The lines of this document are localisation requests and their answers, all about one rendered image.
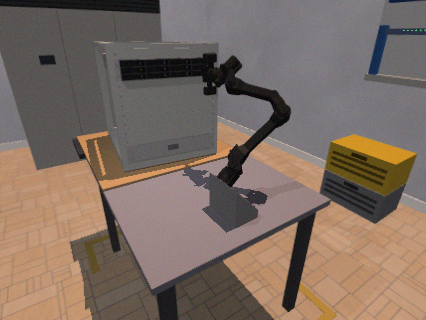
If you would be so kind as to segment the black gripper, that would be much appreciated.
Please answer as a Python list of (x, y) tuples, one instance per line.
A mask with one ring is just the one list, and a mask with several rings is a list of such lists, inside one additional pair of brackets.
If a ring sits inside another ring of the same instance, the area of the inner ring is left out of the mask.
[[(217, 54), (216, 53), (204, 53), (203, 54), (203, 62), (209, 63), (209, 66), (203, 66), (202, 69), (202, 78), (203, 82), (207, 82), (207, 87), (203, 88), (204, 95), (215, 95), (217, 93), (217, 86), (212, 86), (212, 74), (217, 69), (211, 69), (214, 68), (214, 62), (217, 62)], [(208, 69), (208, 70), (206, 70)], [(203, 76), (204, 75), (204, 76)], [(210, 82), (211, 81), (211, 82)]]

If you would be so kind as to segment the flat orange board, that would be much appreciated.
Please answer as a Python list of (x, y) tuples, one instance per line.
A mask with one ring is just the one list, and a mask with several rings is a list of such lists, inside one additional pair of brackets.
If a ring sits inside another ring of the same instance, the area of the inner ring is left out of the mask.
[(124, 172), (107, 132), (77, 136), (103, 190), (137, 183), (228, 157), (233, 147), (217, 139), (217, 153)]

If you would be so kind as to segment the grey open rack frame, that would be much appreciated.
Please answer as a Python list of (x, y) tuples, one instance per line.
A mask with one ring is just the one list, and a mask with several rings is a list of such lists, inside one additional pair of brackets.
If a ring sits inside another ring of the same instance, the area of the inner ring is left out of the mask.
[[(119, 155), (122, 150), (124, 172), (217, 153), (218, 88), (215, 95), (204, 95), (207, 82), (202, 76), (122, 81), (119, 60), (216, 53), (218, 67), (219, 43), (98, 42), (94, 51), (108, 135), (110, 131)], [(105, 68), (110, 72), (120, 149)]]

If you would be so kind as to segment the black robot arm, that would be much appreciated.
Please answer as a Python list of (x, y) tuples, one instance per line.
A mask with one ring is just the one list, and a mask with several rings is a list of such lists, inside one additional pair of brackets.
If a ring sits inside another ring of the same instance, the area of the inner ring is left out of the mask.
[[(231, 70), (231, 68), (233, 68), (233, 70)], [(219, 88), (222, 84), (225, 84), (227, 93), (231, 95), (247, 95), (269, 101), (274, 112), (270, 119), (243, 145), (238, 146), (236, 144), (233, 149), (229, 150), (227, 166), (225, 166), (225, 168), (223, 168), (220, 173), (215, 176), (230, 187), (232, 187), (240, 175), (243, 174), (242, 165), (251, 151), (254, 150), (274, 129), (288, 122), (291, 114), (291, 108), (286, 105), (285, 101), (276, 90), (269, 90), (247, 84), (241, 79), (235, 77), (235, 74), (241, 68), (242, 64), (239, 62), (237, 57), (232, 55), (224, 64), (220, 64), (219, 68), (214, 68), (219, 70), (215, 70), (212, 74), (212, 80), (214, 81), (216, 79), (216, 82), (213, 83), (217, 86), (217, 88)], [(226, 71), (224, 72), (223, 70), (225, 69)], [(276, 105), (278, 105), (278, 107)], [(238, 173), (236, 171), (238, 171)]]

